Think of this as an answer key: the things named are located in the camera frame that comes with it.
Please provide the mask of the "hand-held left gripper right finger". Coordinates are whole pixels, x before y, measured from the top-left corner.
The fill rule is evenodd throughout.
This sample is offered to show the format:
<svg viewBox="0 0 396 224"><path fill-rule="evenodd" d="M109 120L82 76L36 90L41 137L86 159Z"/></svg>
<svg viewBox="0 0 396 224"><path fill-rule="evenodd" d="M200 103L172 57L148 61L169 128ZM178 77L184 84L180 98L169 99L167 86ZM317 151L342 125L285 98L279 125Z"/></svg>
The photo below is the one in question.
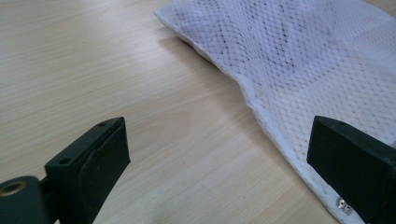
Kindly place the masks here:
<svg viewBox="0 0 396 224"><path fill-rule="evenodd" d="M307 163L368 224L396 224L396 149L336 119L314 117Z"/></svg>

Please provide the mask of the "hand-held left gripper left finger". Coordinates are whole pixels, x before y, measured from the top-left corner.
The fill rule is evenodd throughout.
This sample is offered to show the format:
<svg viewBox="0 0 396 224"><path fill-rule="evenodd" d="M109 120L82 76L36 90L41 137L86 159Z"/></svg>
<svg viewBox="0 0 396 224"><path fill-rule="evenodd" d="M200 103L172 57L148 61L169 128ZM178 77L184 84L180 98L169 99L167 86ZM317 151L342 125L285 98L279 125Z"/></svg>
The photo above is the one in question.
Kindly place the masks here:
<svg viewBox="0 0 396 224"><path fill-rule="evenodd" d="M94 125L45 165L42 184L50 219L92 224L129 163L125 119Z"/></svg>

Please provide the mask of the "white mesh laundry bag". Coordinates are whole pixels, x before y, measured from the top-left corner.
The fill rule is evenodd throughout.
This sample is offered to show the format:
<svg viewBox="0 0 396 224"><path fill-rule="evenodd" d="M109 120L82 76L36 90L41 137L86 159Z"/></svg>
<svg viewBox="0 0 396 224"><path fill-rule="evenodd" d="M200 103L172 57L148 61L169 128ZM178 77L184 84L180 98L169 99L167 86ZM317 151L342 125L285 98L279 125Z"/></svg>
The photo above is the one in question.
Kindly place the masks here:
<svg viewBox="0 0 396 224"><path fill-rule="evenodd" d="M306 162L313 119L396 145L396 19L361 0L171 0L155 12L241 88L263 131L342 224L363 224Z"/></svg>

